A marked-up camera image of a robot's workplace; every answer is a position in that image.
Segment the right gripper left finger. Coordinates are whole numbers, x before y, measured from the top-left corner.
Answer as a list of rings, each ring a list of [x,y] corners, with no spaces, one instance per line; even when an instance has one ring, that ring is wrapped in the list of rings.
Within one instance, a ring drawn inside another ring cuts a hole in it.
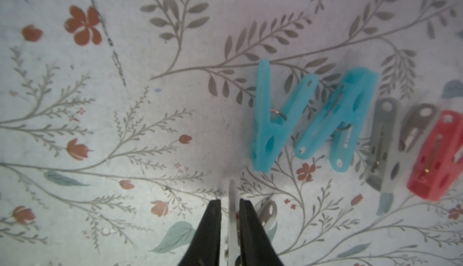
[[[179,266],[218,266],[221,243],[221,201],[211,200]]]

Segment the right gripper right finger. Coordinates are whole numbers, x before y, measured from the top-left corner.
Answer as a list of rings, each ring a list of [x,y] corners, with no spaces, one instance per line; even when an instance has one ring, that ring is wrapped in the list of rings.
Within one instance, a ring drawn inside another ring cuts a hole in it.
[[[242,266],[283,266],[251,201],[240,199],[240,248]]]

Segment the grey clothespin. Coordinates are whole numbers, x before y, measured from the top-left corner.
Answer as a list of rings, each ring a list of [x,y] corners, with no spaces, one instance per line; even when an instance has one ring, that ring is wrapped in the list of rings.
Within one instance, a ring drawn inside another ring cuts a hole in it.
[[[410,176],[439,116],[440,109],[431,103],[405,111],[395,98],[378,100],[367,155],[366,184],[382,194],[393,193],[401,177]]]
[[[227,248],[225,250],[225,260],[228,266],[241,266],[240,259],[240,229],[239,229],[239,218],[237,214],[238,198],[236,193],[235,181],[231,180],[229,183],[229,224],[228,234],[225,241]],[[258,219],[267,233],[270,241],[273,240],[275,231],[277,229],[277,204],[271,198],[264,200],[258,211]]]

